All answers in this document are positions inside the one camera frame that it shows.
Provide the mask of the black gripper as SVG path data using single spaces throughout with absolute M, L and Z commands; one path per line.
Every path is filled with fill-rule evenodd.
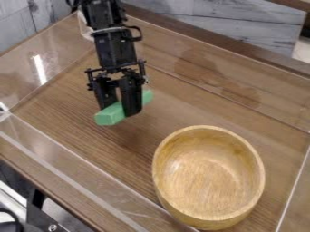
M 142 36 L 134 37 L 128 28 L 96 30 L 91 36 L 100 67 L 85 71 L 88 90 L 95 91 L 99 109 L 104 110 L 118 101 L 116 88 L 120 88 L 124 116 L 131 117 L 143 108 L 146 68 L 144 62 L 136 58 L 135 49 Z

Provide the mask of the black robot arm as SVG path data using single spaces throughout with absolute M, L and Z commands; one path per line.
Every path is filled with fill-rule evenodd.
M 99 67 L 84 72 L 88 90 L 95 93 L 99 108 L 106 110 L 119 102 L 124 116 L 131 117 L 143 109 L 143 85 L 147 82 L 144 61 L 136 57 L 132 30 L 127 25 L 126 11 L 120 0 L 65 0 L 71 10 L 81 10 L 85 25 L 92 29 Z

